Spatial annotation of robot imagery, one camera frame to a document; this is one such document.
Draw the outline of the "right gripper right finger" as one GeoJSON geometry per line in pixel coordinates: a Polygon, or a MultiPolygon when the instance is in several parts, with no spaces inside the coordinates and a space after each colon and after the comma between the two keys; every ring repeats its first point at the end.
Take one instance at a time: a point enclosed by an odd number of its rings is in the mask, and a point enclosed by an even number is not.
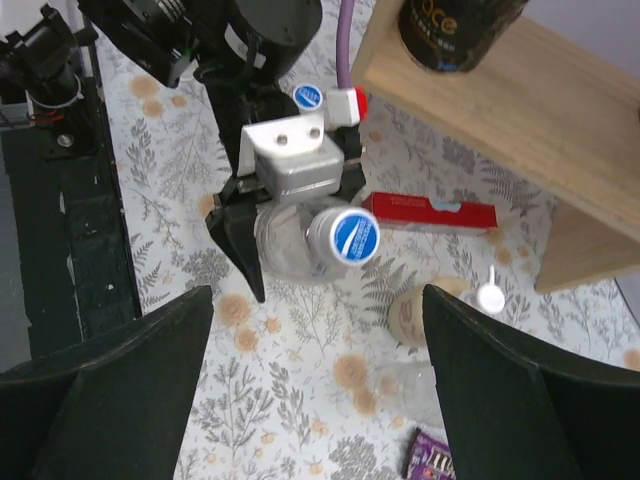
{"type": "Polygon", "coordinates": [[[438,308],[424,327],[458,478],[638,478],[637,372],[425,292],[438,308]]]}

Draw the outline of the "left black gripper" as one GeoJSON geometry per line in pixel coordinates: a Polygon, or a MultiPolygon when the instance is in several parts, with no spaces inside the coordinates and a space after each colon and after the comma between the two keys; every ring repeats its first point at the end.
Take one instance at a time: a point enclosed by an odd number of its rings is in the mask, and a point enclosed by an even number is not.
{"type": "MultiPolygon", "coordinates": [[[[242,273],[255,299],[264,303],[264,280],[254,234],[255,204],[274,200],[261,187],[240,190],[243,184],[236,177],[240,133],[246,125],[290,115],[292,109],[284,97],[293,92],[287,94],[275,84],[249,84],[244,91],[232,94],[216,88],[209,88],[207,92],[214,108],[220,141],[231,167],[231,177],[218,195],[222,206],[208,214],[207,229],[214,243],[242,273]]],[[[337,197],[353,203],[365,186],[362,165],[347,165],[343,169],[337,197]]]]}

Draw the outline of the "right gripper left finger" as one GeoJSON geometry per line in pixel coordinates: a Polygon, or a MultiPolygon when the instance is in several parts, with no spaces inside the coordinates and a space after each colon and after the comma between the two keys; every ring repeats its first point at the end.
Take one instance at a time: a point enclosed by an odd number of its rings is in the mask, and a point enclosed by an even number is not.
{"type": "Polygon", "coordinates": [[[2,373],[2,478],[172,478],[212,318],[196,287],[2,373]]]}

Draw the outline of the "clear plastic bottle front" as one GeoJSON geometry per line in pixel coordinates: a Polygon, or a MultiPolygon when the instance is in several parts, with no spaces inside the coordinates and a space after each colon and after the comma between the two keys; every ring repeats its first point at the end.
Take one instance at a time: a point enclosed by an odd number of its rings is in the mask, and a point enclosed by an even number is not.
{"type": "Polygon", "coordinates": [[[310,246],[308,230],[316,216],[347,203],[325,197],[295,204],[268,203],[258,209],[254,234],[262,272],[279,280],[321,284],[343,279],[347,267],[322,260],[310,246]]]}

